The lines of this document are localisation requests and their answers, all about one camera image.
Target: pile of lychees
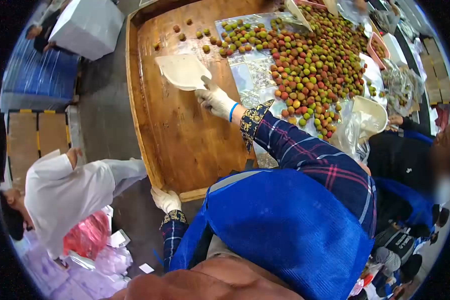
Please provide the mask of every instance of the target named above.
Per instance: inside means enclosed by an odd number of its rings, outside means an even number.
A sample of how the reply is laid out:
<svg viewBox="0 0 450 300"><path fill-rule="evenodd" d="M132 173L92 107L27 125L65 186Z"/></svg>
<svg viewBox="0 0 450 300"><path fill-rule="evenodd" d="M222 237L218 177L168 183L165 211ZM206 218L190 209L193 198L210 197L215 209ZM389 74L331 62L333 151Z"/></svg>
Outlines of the pile of lychees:
<svg viewBox="0 0 450 300"><path fill-rule="evenodd" d="M223 56L237 49L241 53L251 51L251 45L259 51L270 49L275 60L270 71L278 86L275 95L287 105L282 117L300 126L313 118L318 137L328 140L336 130L333 122L340 118L338 99L363 94L366 83L362 75L367 65L360 66L358 55L367 52L368 39L363 28L352 29L353 24L342 16L308 5L298 7L313 32L285 30L279 18L270 22L270 31L264 24L251 28L237 20L222 23L226 31L222 33L223 42L214 36L210 42L221 47Z"/></svg>

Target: blue plastic-wrapped pallet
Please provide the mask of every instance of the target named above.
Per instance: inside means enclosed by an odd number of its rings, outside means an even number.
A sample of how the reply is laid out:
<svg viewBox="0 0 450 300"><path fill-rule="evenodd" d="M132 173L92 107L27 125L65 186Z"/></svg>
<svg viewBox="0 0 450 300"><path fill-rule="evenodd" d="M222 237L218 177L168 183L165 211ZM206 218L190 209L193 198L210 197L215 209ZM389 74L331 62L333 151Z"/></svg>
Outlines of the blue plastic-wrapped pallet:
<svg viewBox="0 0 450 300"><path fill-rule="evenodd" d="M40 9L34 15L40 15ZM80 57L56 50L37 52L34 41L25 39L28 26L20 34L3 75L0 111L62 111L72 101Z"/></svg>

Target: cardboard box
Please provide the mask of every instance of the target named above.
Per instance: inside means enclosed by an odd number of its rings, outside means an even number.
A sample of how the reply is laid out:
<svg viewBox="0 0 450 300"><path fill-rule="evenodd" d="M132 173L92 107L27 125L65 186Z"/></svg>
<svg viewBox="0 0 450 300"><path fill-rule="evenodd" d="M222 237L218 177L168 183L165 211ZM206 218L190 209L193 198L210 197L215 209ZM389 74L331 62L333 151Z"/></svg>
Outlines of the cardboard box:
<svg viewBox="0 0 450 300"><path fill-rule="evenodd" d="M435 40L423 40L425 51L420 54L423 69L426 73L425 88L430 105L450 103L450 78L445 67L444 59Z"/></svg>
<svg viewBox="0 0 450 300"><path fill-rule="evenodd" d="M66 153L70 146L66 114L54 112L9 112L7 154L12 186L25 191L28 169L40 157L60 149Z"/></svg>

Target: blue wristband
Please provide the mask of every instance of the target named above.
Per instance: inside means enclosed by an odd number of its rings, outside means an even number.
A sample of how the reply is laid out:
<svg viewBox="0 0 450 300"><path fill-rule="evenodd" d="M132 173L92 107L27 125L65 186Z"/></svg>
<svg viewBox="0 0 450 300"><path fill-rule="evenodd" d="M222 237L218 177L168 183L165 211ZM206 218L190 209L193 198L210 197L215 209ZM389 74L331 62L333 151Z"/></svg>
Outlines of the blue wristband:
<svg viewBox="0 0 450 300"><path fill-rule="evenodd" d="M230 116L228 117L228 122L232 122L232 112L238 104L239 104L238 102L235 102L235 104L232 106L232 110L230 111Z"/></svg>

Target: stack of boxes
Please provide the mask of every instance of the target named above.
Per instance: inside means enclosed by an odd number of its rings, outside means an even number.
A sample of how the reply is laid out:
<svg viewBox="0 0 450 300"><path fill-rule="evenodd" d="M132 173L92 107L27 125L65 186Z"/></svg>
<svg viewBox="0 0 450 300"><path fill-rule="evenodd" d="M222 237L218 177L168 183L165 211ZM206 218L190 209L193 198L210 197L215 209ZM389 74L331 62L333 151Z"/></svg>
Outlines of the stack of boxes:
<svg viewBox="0 0 450 300"><path fill-rule="evenodd" d="M450 103L450 78L435 40L423 40L425 50L420 54L426 72L425 87L430 105Z"/></svg>

